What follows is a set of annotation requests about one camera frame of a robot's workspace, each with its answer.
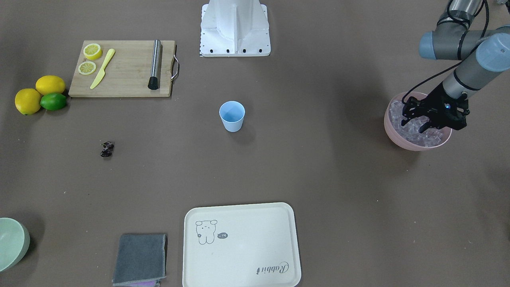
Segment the folded towel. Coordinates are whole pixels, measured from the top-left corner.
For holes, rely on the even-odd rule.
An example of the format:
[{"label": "folded towel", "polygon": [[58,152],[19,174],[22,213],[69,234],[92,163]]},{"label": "folded towel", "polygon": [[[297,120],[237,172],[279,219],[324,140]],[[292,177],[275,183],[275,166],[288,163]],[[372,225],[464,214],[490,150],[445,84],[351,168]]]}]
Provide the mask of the folded towel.
[{"label": "folded towel", "polygon": [[123,234],[113,286],[159,286],[165,278],[166,234]]}]

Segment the metal muddler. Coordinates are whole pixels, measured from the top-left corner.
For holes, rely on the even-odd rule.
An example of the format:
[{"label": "metal muddler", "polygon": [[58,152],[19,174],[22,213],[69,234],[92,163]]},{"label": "metal muddler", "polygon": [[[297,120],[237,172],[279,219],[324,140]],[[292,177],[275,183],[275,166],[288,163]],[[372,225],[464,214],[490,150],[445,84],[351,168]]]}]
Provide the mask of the metal muddler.
[{"label": "metal muddler", "polygon": [[154,40],[154,48],[152,50],[152,68],[150,69],[149,84],[147,87],[151,90],[157,90],[160,86],[161,77],[161,51],[163,46],[160,40]]}]

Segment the lime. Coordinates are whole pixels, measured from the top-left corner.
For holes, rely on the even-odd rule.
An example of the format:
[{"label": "lime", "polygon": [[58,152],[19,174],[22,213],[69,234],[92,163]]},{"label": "lime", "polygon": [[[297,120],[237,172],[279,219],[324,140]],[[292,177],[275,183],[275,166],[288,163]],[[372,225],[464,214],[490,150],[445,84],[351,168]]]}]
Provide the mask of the lime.
[{"label": "lime", "polygon": [[36,89],[20,90],[14,98],[16,109],[24,115],[37,112],[41,108],[40,101],[41,94]]},{"label": "lime", "polygon": [[85,61],[78,66],[78,73],[82,75],[90,75],[95,72],[96,64],[94,62]]},{"label": "lime", "polygon": [[35,83],[35,89],[42,95],[52,92],[63,93],[65,91],[65,82],[57,76],[43,76]]},{"label": "lime", "polygon": [[89,60],[99,59],[102,54],[101,46],[96,43],[88,44],[83,48],[83,55]]},{"label": "lime", "polygon": [[41,98],[41,106],[47,110],[55,111],[65,107],[66,98],[61,93],[49,93]]}]

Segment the yellow knife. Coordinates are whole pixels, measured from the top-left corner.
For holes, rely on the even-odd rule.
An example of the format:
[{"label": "yellow knife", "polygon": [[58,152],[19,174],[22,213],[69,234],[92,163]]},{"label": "yellow knife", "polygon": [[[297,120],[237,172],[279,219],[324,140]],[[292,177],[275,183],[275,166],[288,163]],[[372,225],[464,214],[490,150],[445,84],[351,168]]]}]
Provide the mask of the yellow knife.
[{"label": "yellow knife", "polygon": [[97,72],[97,76],[94,79],[94,82],[92,82],[92,85],[90,85],[90,89],[95,88],[101,82],[101,80],[104,78],[106,65],[108,65],[108,63],[112,59],[113,54],[115,54],[115,49],[109,49],[108,53],[106,53],[105,60],[103,61],[103,64],[101,65],[101,68],[99,69],[99,72]]}]

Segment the white plastic mount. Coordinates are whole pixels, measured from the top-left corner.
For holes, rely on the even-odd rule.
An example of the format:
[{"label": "white plastic mount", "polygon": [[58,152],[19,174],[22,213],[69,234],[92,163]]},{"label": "white plastic mount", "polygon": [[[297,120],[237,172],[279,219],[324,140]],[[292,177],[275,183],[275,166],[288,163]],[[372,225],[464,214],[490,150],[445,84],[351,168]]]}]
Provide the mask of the white plastic mount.
[{"label": "white plastic mount", "polygon": [[258,0],[210,0],[202,6],[200,55],[256,57],[271,53],[267,7]]}]

